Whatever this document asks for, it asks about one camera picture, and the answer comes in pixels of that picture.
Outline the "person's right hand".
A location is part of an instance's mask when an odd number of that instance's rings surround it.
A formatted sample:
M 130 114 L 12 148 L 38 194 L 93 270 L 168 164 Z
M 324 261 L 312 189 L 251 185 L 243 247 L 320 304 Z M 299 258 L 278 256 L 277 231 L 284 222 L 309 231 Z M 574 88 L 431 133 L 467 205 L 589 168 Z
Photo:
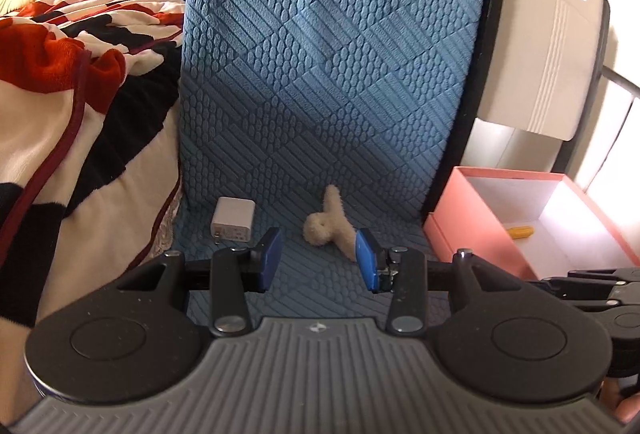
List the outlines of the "person's right hand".
M 620 394 L 618 381 L 615 379 L 605 379 L 603 381 L 599 399 L 603 406 L 611 410 L 614 416 L 625 424 L 634 420 L 639 414 L 639 394 L 623 398 L 623 395 Z

